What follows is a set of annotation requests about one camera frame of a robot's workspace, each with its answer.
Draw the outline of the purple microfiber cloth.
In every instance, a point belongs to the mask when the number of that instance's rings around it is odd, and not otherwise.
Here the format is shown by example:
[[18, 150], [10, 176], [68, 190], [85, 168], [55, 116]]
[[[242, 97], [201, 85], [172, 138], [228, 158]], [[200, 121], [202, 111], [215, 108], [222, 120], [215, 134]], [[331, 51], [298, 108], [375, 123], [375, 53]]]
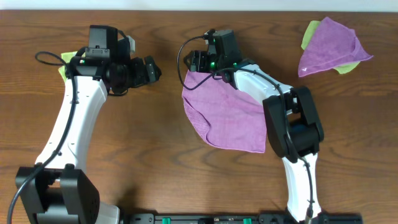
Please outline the purple microfiber cloth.
[[262, 105], [222, 80], [209, 78], [198, 88], [182, 91], [183, 107], [195, 131], [220, 149], [266, 151]]

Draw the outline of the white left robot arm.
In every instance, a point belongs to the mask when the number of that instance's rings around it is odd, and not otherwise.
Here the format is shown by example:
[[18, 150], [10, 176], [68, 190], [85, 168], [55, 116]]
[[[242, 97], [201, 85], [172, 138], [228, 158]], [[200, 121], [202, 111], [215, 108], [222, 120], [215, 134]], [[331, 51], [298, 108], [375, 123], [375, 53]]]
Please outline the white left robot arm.
[[110, 96], [156, 82], [160, 68], [150, 56], [134, 56], [135, 41], [123, 31], [92, 25], [88, 45], [70, 59], [55, 57], [64, 72], [60, 112], [32, 167], [16, 175], [15, 200], [31, 223], [121, 223], [122, 211], [104, 203], [86, 175], [93, 129]]

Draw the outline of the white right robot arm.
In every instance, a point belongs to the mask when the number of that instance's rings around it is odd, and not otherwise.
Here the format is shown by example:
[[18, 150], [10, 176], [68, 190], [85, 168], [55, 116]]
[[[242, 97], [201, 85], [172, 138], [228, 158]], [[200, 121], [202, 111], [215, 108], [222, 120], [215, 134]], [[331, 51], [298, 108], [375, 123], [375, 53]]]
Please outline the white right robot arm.
[[321, 213], [315, 167], [323, 128], [307, 87], [294, 88], [264, 73], [249, 59], [194, 50], [183, 59], [191, 72], [221, 76], [262, 103], [271, 148], [282, 159], [288, 186], [287, 211], [297, 223], [315, 223]]

